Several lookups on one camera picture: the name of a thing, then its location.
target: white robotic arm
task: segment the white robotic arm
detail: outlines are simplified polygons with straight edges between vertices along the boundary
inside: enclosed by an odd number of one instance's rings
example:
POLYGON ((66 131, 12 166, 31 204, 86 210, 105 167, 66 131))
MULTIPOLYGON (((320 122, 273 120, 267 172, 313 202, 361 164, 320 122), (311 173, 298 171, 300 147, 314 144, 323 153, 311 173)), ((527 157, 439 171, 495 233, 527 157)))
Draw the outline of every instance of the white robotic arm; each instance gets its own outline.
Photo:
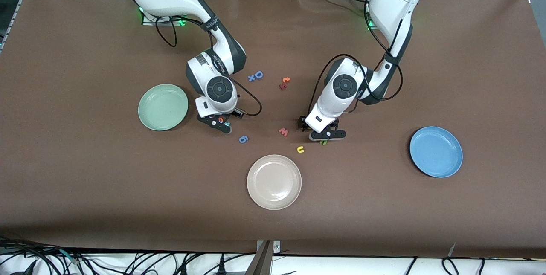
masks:
POLYGON ((367 9, 372 21, 389 42, 378 71, 359 67, 349 58, 334 61, 325 79, 325 87, 304 125, 314 130, 312 140, 343 139, 345 131, 337 129, 337 118, 356 98, 365 104, 376 104, 386 94, 396 65, 404 54, 412 34, 411 15, 419 0, 369 0, 367 9), (351 82, 351 89, 336 83, 351 82))
POLYGON ((186 65, 186 76, 201 97, 195 99, 199 119, 210 127, 230 133, 231 127, 224 125, 237 105, 237 92, 228 78, 244 67, 246 53, 229 34, 220 19, 204 0, 135 0, 146 12, 157 18, 193 15, 199 18, 201 28, 210 32, 217 40, 186 65))

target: plate rim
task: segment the plate rim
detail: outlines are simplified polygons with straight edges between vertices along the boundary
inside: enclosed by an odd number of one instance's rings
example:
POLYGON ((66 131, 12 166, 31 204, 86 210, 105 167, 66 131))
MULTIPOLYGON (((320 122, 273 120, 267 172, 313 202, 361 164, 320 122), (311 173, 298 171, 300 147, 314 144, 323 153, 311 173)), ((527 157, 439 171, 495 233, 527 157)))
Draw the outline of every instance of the plate rim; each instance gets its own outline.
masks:
POLYGON ((166 131, 166 130, 172 129, 172 128, 176 127, 177 125, 179 125, 179 123, 181 123, 184 120, 184 118, 186 117, 186 115, 188 114, 188 110, 189 110, 189 99, 188 99, 188 96, 186 95, 186 92, 184 92, 184 90, 181 89, 180 87, 178 87, 177 85, 170 84, 170 83, 163 83, 163 84, 155 85, 154 87, 148 89, 144 93, 144 95, 142 95, 142 97, 140 98, 140 101, 138 103, 138 118, 140 120, 140 123, 142 123, 142 125, 144 125, 144 127, 148 128, 150 130, 153 130, 153 131, 166 131), (143 112, 141 110, 142 110, 142 107, 144 106, 144 104, 146 103, 145 100, 150 98, 150 93, 152 93, 154 89, 159 89, 159 88, 162 88, 162 87, 172 88, 179 95, 184 96, 184 98, 186 99, 186 102, 188 104, 186 106, 186 111, 184 112, 183 116, 180 118, 180 120, 174 126, 166 127, 165 129, 154 129, 154 128, 148 126, 146 123, 144 123, 144 121, 142 120, 142 115, 141 115, 141 113, 143 113, 143 112))
POLYGON ((248 170, 248 174, 247 174, 247 178, 246 178, 246 189, 247 189, 247 192, 248 192, 248 195, 250 196, 250 198, 252 199, 252 201, 258 205, 259 207, 262 207, 263 209, 266 209, 266 210, 270 210, 270 211, 278 211, 278 210, 282 210, 282 209, 285 209, 285 208, 288 208, 290 205, 292 205, 297 199, 298 197, 300 196, 300 193, 302 191, 302 173, 300 172, 300 168, 298 167, 298 165, 295 164, 295 162, 292 161, 292 159, 290 159, 289 157, 287 156, 284 156, 284 155, 279 155, 279 154, 269 154, 269 155, 265 155, 265 156, 262 156, 261 158, 259 158, 258 160, 256 160, 252 166, 250 167, 250 169, 248 170), (270 157, 270 156, 279 156, 281 157, 281 159, 285 159, 285 160, 288 160, 290 163, 292 163, 296 169, 296 181, 298 181, 298 189, 297 189, 297 193, 295 194, 294 198, 292 199, 292 201, 290 201, 290 203, 286 206, 283 206, 283 207, 280 207, 280 208, 277 208, 277 207, 272 207, 272 206, 268 206, 268 205, 264 205, 264 204, 260 204, 258 203, 254 197, 252 197, 252 194, 251 194, 251 191, 250 191, 250 185, 251 183, 251 175, 252 175, 252 168, 258 163, 260 162, 261 160, 263 160, 264 158, 267 158, 267 157, 270 157))
POLYGON ((448 130, 442 128, 442 127, 438 127, 438 126, 427 126, 427 127, 422 127, 421 129, 419 129, 418 131, 416 131, 410 142, 409 142, 409 155, 412 159, 412 162, 413 164, 415 164, 417 166, 417 168, 419 168, 419 170, 425 174, 427 174, 428 176, 431 176, 431 177, 434 177, 434 178, 447 178, 447 177, 450 177, 450 176, 453 176, 454 174, 456 174, 456 172, 458 172, 460 170, 460 168, 462 167, 462 162, 464 160, 464 153, 462 152, 462 146, 461 146, 461 143, 458 141, 458 139, 453 135, 453 133, 449 132, 448 130), (447 176, 435 176, 429 172, 426 172, 421 166, 419 166, 419 164, 417 164, 417 162, 415 161, 415 158, 414 158, 414 155, 413 155, 413 149, 412 149, 412 146, 414 145, 415 143, 415 140, 416 140, 416 137, 417 135, 419 135, 420 133, 426 131, 426 130, 435 130, 435 131, 438 131, 438 130, 441 130, 441 131, 444 131, 445 133, 448 133, 456 142, 457 146, 459 147, 459 151, 460 151, 460 156, 461 156, 461 162, 460 164, 458 165, 458 167, 456 169, 453 170, 452 173, 448 174, 447 176))

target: green plate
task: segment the green plate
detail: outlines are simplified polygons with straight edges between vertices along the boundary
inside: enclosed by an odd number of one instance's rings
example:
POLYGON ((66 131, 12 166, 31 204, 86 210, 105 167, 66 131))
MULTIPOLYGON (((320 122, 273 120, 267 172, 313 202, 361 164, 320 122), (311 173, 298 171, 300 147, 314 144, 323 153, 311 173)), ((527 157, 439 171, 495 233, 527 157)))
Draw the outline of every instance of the green plate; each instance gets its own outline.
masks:
POLYGON ((178 125, 188 112, 188 96, 172 84, 160 84, 142 96, 138 104, 138 117, 155 131, 169 130, 178 125))

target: white floor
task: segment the white floor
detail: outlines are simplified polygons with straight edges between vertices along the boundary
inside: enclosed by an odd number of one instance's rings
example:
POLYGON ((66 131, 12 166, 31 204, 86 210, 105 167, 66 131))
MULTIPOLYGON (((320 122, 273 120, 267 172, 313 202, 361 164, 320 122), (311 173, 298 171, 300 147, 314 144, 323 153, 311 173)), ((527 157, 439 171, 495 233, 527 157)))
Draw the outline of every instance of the white floor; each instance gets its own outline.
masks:
MULTIPOLYGON (((150 264, 164 256, 160 254, 149 259, 139 266, 134 274, 141 275, 150 264)), ((183 261, 185 254, 176 254, 176 259, 172 257, 162 260, 152 269, 157 271, 157 275, 171 275, 177 266, 183 261)), ((123 272, 125 268, 134 260, 134 254, 90 254, 86 255, 94 259, 97 263, 123 272)), ((226 254, 225 258, 234 256, 226 254)), ((0 261, 4 261, 8 256, 0 256, 0 261)), ((252 261, 253 255, 242 256, 226 263, 226 270, 246 271, 246 268, 252 261)), ((206 254, 195 259, 187 268, 188 275, 203 275, 207 270, 218 264, 220 254, 206 254)), ((0 266, 0 274, 11 274, 14 272, 23 272, 34 261, 34 258, 25 259, 22 256, 16 256, 0 266)), ((273 257, 273 267, 271 275, 285 275, 295 271, 295 275, 404 275, 410 265, 412 258, 343 258, 343 257, 273 257)), ((460 275, 476 275, 481 264, 478 259, 453 259, 460 275)), ((63 269, 60 263, 56 263, 61 272, 63 269)), ((450 273, 455 271, 447 263, 450 273)), ((92 272, 86 267, 83 268, 85 274, 91 275, 92 272)), ((115 275, 112 271, 95 268, 98 275, 115 275)), ((546 273, 546 261, 524 261, 524 260, 486 260, 482 275, 543 275, 546 273)), ((70 265, 70 274, 80 274, 75 265, 70 265)), ((441 259, 417 259, 410 271, 411 275, 447 275, 442 268, 441 259)), ((43 261, 37 262, 33 275, 49 275, 43 261)))

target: white robot link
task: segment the white robot link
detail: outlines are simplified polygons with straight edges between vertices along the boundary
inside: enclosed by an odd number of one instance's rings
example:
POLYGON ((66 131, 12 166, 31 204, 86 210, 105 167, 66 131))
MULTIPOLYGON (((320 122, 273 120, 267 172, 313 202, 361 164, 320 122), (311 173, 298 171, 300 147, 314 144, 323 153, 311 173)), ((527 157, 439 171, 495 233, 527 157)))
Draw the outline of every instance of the white robot link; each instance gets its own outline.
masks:
POLYGON ((170 20, 183 15, 196 16, 201 28, 216 38, 208 48, 186 65, 186 76, 201 97, 195 99, 197 119, 210 127, 230 133, 225 121, 237 105, 237 91, 229 79, 244 67, 246 53, 231 36, 204 0, 134 0, 151 20, 170 20))
POLYGON ((400 63, 412 34, 411 16, 419 0, 369 0, 367 15, 388 40, 389 47, 378 71, 360 65, 347 54, 334 61, 326 75, 325 87, 308 112, 300 117, 301 128, 310 127, 309 138, 314 141, 343 139, 345 131, 338 130, 339 116, 356 98, 364 104, 384 100, 390 79, 400 63))

